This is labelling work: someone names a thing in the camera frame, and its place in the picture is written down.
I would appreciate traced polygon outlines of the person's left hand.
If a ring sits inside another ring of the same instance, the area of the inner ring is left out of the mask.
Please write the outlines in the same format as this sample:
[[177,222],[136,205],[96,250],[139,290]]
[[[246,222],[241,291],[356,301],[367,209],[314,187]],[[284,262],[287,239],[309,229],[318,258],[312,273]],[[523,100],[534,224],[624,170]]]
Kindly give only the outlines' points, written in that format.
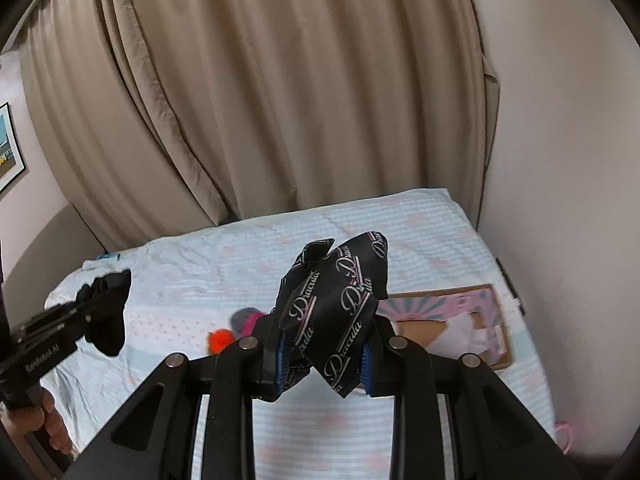
[[52,448],[65,455],[73,451],[73,442],[62,416],[55,408],[55,400],[46,389],[41,389],[41,405],[34,408],[8,410],[1,407],[1,421],[11,440],[24,458],[35,457],[34,450],[26,442],[26,434],[44,429],[48,434]]

